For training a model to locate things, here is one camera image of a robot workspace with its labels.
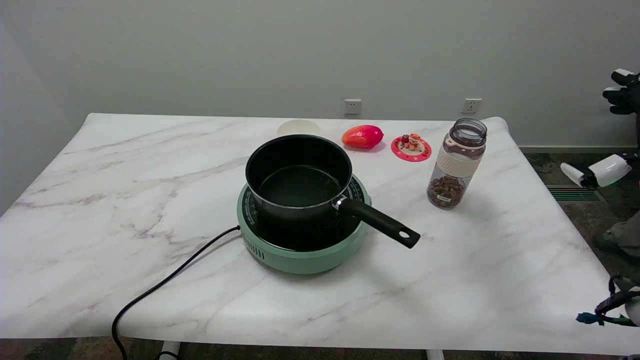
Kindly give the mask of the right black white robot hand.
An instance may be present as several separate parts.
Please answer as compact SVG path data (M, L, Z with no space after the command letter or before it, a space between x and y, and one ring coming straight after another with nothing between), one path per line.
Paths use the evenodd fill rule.
M609 102L609 112L618 116L640 114L640 78L638 73L618 68L611 73L618 86L608 87L602 96Z

